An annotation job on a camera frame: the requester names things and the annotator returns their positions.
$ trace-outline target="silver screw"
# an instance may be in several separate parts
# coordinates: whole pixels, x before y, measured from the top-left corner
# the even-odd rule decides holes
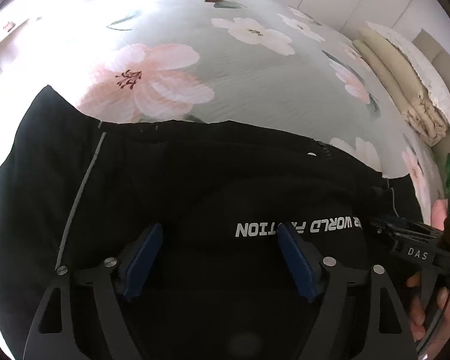
[[[110,267],[112,267],[112,266],[115,266],[115,265],[116,265],[116,258],[115,258],[115,257],[108,257],[108,258],[106,258],[106,259],[103,261],[103,264],[104,264],[106,267],[108,267],[108,268],[110,268]]]
[[[323,259],[323,263],[324,263],[326,266],[335,266],[335,265],[337,264],[337,261],[336,261],[336,259],[334,259],[333,257],[325,257],[325,258]]]
[[[67,268],[66,266],[64,266],[64,265],[59,266],[59,267],[56,269],[56,274],[57,274],[57,275],[60,275],[60,276],[65,275],[67,272],[68,272],[68,268]]]
[[[373,272],[375,272],[376,274],[382,275],[385,273],[385,268],[383,268],[381,265],[374,265]]]

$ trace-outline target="blue pad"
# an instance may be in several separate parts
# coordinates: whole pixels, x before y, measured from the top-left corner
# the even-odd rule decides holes
[[[312,244],[302,240],[291,223],[281,223],[277,228],[277,236],[278,245],[298,292],[312,302],[324,292],[320,266],[322,256]]]
[[[140,237],[125,247],[120,255],[116,292],[126,301],[131,301],[142,292],[163,239],[162,226],[154,223],[145,228]]]

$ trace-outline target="black fabric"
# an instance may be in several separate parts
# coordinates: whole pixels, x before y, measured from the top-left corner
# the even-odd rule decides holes
[[[255,348],[250,359],[293,358],[315,308],[298,295],[272,223],[306,222],[303,238],[345,266],[376,260],[354,217],[393,214],[391,196],[380,173],[345,152],[234,122],[100,124],[46,87],[0,168],[0,328],[16,358],[103,132],[62,264],[96,266],[162,224],[145,291],[122,304],[152,358],[240,358],[244,347]],[[421,220],[409,176],[392,183],[397,211]],[[350,226],[310,232],[340,217]],[[251,224],[266,235],[243,236]]]

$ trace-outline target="folded blanket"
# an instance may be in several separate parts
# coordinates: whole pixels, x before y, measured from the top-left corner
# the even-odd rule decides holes
[[[411,64],[377,32],[361,28],[359,33],[361,40],[354,41],[354,46],[389,92],[406,122],[427,145],[435,145],[445,137],[448,124],[431,102],[428,90]]]

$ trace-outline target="gray stripe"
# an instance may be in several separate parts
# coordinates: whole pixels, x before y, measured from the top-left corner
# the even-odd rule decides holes
[[[80,197],[82,197],[83,189],[85,188],[85,184],[87,183],[88,176],[92,171],[92,168],[97,160],[98,153],[100,152],[100,147],[102,146],[102,142],[104,141],[105,135],[107,133],[104,132],[100,137],[97,148],[95,149],[94,157],[90,161],[90,165],[88,166],[87,172],[83,177],[82,183],[80,184],[80,188],[78,188],[77,196],[75,196],[75,201],[73,202],[72,209],[70,210],[70,214],[68,215],[67,223],[65,224],[65,229],[63,230],[62,241],[60,242],[60,249],[58,249],[58,257],[56,258],[55,270],[61,265],[63,249],[65,249],[65,244],[67,242],[68,232],[70,231],[70,225],[72,224],[73,216],[75,215],[75,211],[77,210],[78,203],[80,201]]]

